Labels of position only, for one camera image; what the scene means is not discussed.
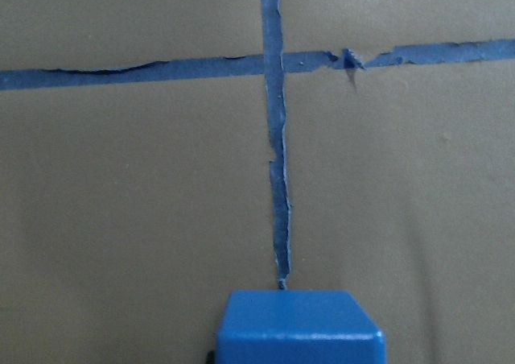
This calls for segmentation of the blue wooden block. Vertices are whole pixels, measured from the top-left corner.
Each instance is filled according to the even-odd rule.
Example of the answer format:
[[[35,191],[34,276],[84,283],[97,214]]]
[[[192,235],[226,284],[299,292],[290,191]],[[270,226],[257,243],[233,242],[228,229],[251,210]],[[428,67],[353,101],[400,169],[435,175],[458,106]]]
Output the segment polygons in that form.
[[[385,363],[385,334],[344,291],[233,292],[217,363]]]

